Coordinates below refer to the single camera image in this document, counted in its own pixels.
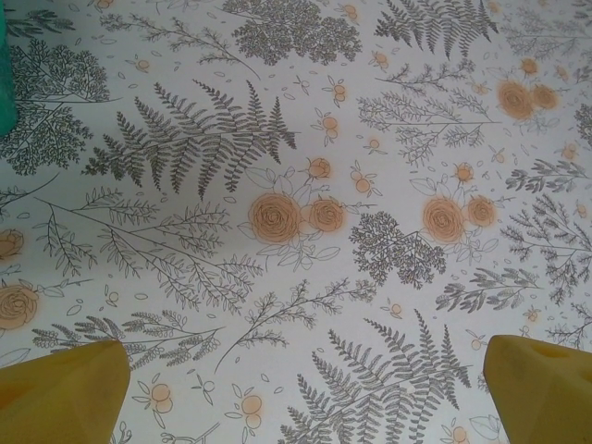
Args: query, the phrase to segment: yellow fabric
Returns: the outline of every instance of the yellow fabric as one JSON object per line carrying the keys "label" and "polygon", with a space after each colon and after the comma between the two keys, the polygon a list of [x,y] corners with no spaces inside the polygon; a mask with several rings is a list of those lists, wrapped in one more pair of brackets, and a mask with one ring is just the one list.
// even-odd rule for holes
{"label": "yellow fabric", "polygon": [[592,443],[592,354],[494,336],[484,374],[511,444]]}
{"label": "yellow fabric", "polygon": [[108,444],[130,382],[128,356],[102,341],[0,370],[3,444]]}

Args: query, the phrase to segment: rose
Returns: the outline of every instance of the rose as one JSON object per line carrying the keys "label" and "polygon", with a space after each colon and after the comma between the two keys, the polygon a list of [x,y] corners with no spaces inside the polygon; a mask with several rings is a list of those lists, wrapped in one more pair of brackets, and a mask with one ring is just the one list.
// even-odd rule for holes
{"label": "rose", "polygon": [[308,174],[311,178],[323,179],[328,178],[331,173],[331,165],[326,159],[318,158],[310,162],[308,166]]}
{"label": "rose", "polygon": [[519,120],[527,120],[535,112],[528,90],[516,81],[506,80],[499,84],[498,100],[508,116]]}
{"label": "rose", "polygon": [[37,312],[39,296],[22,285],[0,289],[0,328],[12,330],[29,323]]}
{"label": "rose", "polygon": [[298,233],[300,207],[288,196],[267,193],[253,202],[249,220],[262,241],[287,243]]}
{"label": "rose", "polygon": [[471,199],[467,205],[469,222],[478,227],[489,227],[496,217],[496,207],[487,197],[479,196]]}
{"label": "rose", "polygon": [[22,248],[22,233],[15,229],[5,229],[0,232],[0,261],[19,254]]}
{"label": "rose", "polygon": [[451,199],[435,198],[424,208],[424,226],[437,241],[457,242],[464,233],[463,212]]}
{"label": "rose", "polygon": [[533,102],[544,109],[553,109],[559,104],[559,97],[549,86],[537,85],[532,91]]}
{"label": "rose", "polygon": [[343,208],[332,199],[319,199],[302,209],[302,216],[308,223],[321,231],[330,232],[343,224]]}

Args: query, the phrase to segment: fern print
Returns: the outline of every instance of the fern print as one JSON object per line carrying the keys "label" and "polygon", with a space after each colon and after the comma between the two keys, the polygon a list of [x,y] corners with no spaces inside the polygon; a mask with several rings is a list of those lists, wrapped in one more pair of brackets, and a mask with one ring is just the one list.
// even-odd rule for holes
{"label": "fern print", "polygon": [[29,11],[24,18],[13,18],[15,9],[5,9],[6,32],[13,37],[33,38],[45,31],[60,34],[62,31],[74,31],[74,23],[67,18],[60,18],[47,9]]}
{"label": "fern print", "polygon": [[[187,316],[163,310],[162,315],[138,312],[130,321],[118,326],[108,317],[87,316],[86,321],[74,323],[74,328],[52,324],[53,330],[34,328],[33,344],[51,352],[72,349],[97,340],[118,340],[126,349],[131,370],[144,367],[155,359],[166,360],[166,366],[201,360],[213,352],[220,341],[220,328],[191,332],[185,329]],[[146,339],[129,340],[131,336]]]}
{"label": "fern print", "polygon": [[426,45],[432,54],[442,39],[446,57],[455,45],[458,45],[462,56],[469,56],[471,44],[479,37],[489,42],[489,32],[498,32],[496,24],[491,20],[479,0],[475,7],[472,1],[461,0],[401,0],[396,6],[393,0],[387,0],[389,12],[382,12],[378,20],[375,35],[392,37],[396,42],[403,40],[409,46],[412,42],[424,50]]}
{"label": "fern print", "polygon": [[163,111],[158,111],[139,97],[135,99],[146,129],[136,127],[121,112],[117,124],[123,142],[105,135],[107,149],[94,148],[94,158],[84,171],[88,175],[111,172],[115,179],[126,175],[141,186],[147,166],[159,190],[165,172],[175,192],[199,159],[198,194],[203,199],[214,177],[224,168],[226,188],[233,192],[244,170],[265,154],[280,163],[282,142],[296,149],[295,132],[289,131],[279,100],[267,114],[255,88],[247,81],[249,103],[246,109],[234,105],[226,94],[195,81],[214,105],[214,110],[196,109],[196,102],[167,92],[159,83],[154,92]]}
{"label": "fern print", "polygon": [[[506,179],[508,190],[517,191],[524,188],[532,193],[543,190],[552,192],[570,192],[575,190],[577,182],[588,182],[590,178],[586,170],[574,162],[558,161],[555,165],[545,160],[537,159],[532,167],[534,174],[523,169],[514,169],[512,176]],[[588,190],[592,185],[586,184]]]}
{"label": "fern print", "polygon": [[578,323],[568,325],[567,323],[558,324],[555,327],[548,328],[547,337],[553,342],[564,347],[573,347],[578,350],[586,350],[586,342],[592,326],[592,312],[584,303],[572,303],[572,311],[577,315]]}
{"label": "fern print", "polygon": [[391,327],[365,319],[385,341],[383,353],[329,330],[329,340],[343,365],[332,364],[313,351],[314,365],[328,393],[298,374],[307,412],[288,408],[294,426],[281,426],[284,438],[279,443],[423,443],[426,425],[443,401],[459,408],[456,382],[467,388],[471,383],[467,366],[461,365],[454,353],[448,327],[444,327],[438,348],[423,317],[415,313],[418,343],[411,343]]}
{"label": "fern print", "polygon": [[376,296],[376,285],[367,280],[357,280],[354,289],[350,289],[350,282],[347,278],[331,282],[326,286],[325,294],[317,294],[313,298],[307,297],[308,286],[309,282],[305,280],[291,289],[289,302],[279,301],[275,293],[269,293],[260,298],[255,303],[257,313],[250,311],[246,316],[251,325],[249,330],[224,353],[218,361],[216,371],[224,358],[237,346],[247,349],[258,343],[267,343],[274,347],[277,345],[288,346],[289,343],[281,332],[276,332],[273,329],[263,331],[262,326],[300,321],[306,328],[312,330],[317,322],[315,311],[321,309],[328,315],[339,315],[342,307],[338,301],[349,298],[351,301],[370,303]]}
{"label": "fern print", "polygon": [[109,101],[106,72],[88,51],[75,53],[61,44],[31,39],[27,51],[12,46],[18,124],[0,137],[0,159],[20,175],[40,166],[68,168],[80,161],[93,135],[74,118],[77,106]]}
{"label": "fern print", "polygon": [[440,139],[448,147],[480,146],[485,139],[482,127],[499,124],[489,117],[488,107],[476,96],[460,88],[447,95],[444,101],[434,96],[413,99],[398,92],[362,97],[358,99],[360,120],[369,128],[395,130],[405,161],[414,167],[423,166]]}
{"label": "fern print", "polygon": [[582,227],[570,220],[565,206],[547,194],[532,204],[534,214],[522,210],[510,216],[514,225],[501,234],[512,242],[511,253],[520,261],[538,252],[547,262],[545,274],[554,288],[549,297],[557,305],[574,295],[580,283],[590,279],[592,240]]}
{"label": "fern print", "polygon": [[172,25],[167,28],[137,14],[129,14],[128,19],[119,14],[107,14],[101,17],[101,25],[110,32],[143,31],[142,38],[147,42],[169,40],[168,47],[173,52],[184,48],[203,49],[205,52],[200,55],[197,61],[200,65],[214,62],[229,65],[240,64],[249,69],[258,80],[261,79],[256,71],[229,51],[230,45],[226,39],[219,32],[210,28],[203,28],[201,32],[192,32],[189,25],[178,18],[173,18]]}
{"label": "fern print", "polygon": [[403,284],[413,284],[416,289],[431,283],[436,271],[440,275],[446,271],[441,247],[432,247],[419,231],[403,233],[397,221],[384,211],[362,214],[360,225],[351,230],[350,241],[358,244],[353,251],[354,262],[379,286],[385,284],[394,268],[398,268]]}
{"label": "fern print", "polygon": [[[64,276],[79,276],[87,265],[91,269],[106,256],[125,278],[154,274],[166,296],[174,296],[182,308],[199,310],[204,300],[239,314],[240,304],[253,289],[251,279],[263,275],[263,268],[248,255],[216,260],[217,250],[224,245],[219,233],[230,230],[228,213],[219,206],[197,205],[184,215],[167,216],[154,224],[156,207],[124,200],[117,190],[95,190],[87,195],[84,206],[75,209],[36,199],[51,212],[47,222],[35,226],[42,233],[38,241],[43,241],[43,249],[56,259],[56,269]],[[58,219],[58,211],[101,228],[100,250],[79,243],[76,233]]]}
{"label": "fern print", "polygon": [[362,51],[359,32],[345,18],[320,15],[310,0],[227,0],[222,10],[247,18],[232,33],[240,51],[275,65],[291,51],[313,62],[328,65],[343,55],[353,61]]}
{"label": "fern print", "polygon": [[518,25],[510,22],[500,29],[517,56],[533,56],[539,60],[570,56],[578,51],[582,42],[592,38],[575,20],[545,20],[529,7],[518,6],[515,17]]}
{"label": "fern print", "polygon": [[484,306],[493,306],[494,310],[517,308],[524,302],[526,291],[537,291],[538,275],[515,268],[504,268],[503,273],[496,273],[485,268],[477,268],[475,277],[469,282],[475,283],[474,290],[453,282],[436,298],[437,310],[451,312],[459,308],[467,313],[481,310]]}

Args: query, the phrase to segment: teal object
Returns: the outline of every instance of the teal object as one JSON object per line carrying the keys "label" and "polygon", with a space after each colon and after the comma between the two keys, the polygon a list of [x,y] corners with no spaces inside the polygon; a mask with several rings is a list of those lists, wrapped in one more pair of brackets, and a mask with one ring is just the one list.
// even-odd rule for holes
{"label": "teal object", "polygon": [[0,136],[5,136],[17,124],[17,104],[10,70],[10,53],[6,38],[4,6],[0,2]]}

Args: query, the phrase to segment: floral tablecloth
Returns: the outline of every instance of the floral tablecloth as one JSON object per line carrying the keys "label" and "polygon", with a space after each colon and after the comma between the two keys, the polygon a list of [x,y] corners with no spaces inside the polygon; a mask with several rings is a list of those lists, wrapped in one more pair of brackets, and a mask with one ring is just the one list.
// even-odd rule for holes
{"label": "floral tablecloth", "polygon": [[112,444],[507,443],[491,336],[592,349],[590,0],[5,9],[0,366],[119,339]]}

